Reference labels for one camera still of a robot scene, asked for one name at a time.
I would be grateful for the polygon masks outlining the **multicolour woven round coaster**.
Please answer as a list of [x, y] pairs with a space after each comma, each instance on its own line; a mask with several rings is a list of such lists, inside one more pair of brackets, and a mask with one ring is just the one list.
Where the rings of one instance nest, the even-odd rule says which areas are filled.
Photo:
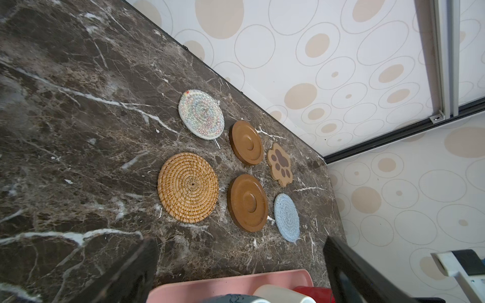
[[214, 140], [224, 131], [219, 101], [201, 90], [187, 90], [179, 100], [178, 112], [184, 125], [197, 137]]

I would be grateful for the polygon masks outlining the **brown wooden coaster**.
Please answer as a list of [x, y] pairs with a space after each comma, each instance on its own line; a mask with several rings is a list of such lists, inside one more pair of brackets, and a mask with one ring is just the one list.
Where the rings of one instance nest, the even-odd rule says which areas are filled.
[[232, 150], [246, 165], [257, 165], [263, 159], [263, 145], [254, 127], [247, 121], [235, 122], [229, 132]]
[[240, 229], [261, 231], [269, 214], [269, 202], [259, 180], [250, 174], [233, 179], [227, 191], [227, 208]]

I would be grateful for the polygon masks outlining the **dark red mug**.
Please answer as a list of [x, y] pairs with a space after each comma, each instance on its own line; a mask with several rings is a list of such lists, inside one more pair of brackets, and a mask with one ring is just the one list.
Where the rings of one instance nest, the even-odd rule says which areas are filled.
[[298, 286], [293, 291], [311, 297], [316, 303], [335, 303], [332, 289], [329, 288]]

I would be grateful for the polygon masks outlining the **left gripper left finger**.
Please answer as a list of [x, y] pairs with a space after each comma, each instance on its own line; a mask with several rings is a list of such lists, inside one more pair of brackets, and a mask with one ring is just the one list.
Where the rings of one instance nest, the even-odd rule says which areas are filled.
[[146, 302], [153, 287], [158, 260], [156, 240], [146, 237], [71, 301]]

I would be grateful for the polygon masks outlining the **blue floral mug white inside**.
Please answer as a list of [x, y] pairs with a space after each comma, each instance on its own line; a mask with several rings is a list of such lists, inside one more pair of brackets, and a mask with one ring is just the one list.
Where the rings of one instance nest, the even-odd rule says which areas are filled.
[[269, 301], [254, 295], [226, 294], [204, 299], [202, 303], [269, 303]]

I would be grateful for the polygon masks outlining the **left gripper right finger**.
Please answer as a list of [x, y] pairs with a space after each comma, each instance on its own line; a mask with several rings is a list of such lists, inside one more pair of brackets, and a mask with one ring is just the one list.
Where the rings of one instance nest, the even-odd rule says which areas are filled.
[[328, 237], [323, 254], [336, 302], [415, 302], [338, 237]]

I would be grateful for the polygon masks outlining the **woven rattan round coaster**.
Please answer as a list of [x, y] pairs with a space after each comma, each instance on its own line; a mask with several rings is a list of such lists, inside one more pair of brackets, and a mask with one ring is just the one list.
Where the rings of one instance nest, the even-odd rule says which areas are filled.
[[197, 223], [215, 209], [219, 181], [211, 165], [201, 156], [176, 154], [162, 166], [157, 192], [165, 211], [183, 223]]

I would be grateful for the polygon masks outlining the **grey woven round coaster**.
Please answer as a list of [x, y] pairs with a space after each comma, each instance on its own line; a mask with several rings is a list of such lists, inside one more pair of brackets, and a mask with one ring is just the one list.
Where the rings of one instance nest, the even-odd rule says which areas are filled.
[[274, 201], [275, 223], [282, 237], [291, 243], [296, 243], [300, 236], [300, 221], [293, 200], [287, 194], [281, 193]]

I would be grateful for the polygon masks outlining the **brown paw shaped coaster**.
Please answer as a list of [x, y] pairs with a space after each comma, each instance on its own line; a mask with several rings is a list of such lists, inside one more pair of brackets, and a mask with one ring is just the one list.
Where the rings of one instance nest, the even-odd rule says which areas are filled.
[[290, 157], [278, 143], [274, 143], [268, 150], [266, 159], [272, 179], [281, 187], [285, 188], [293, 182]]

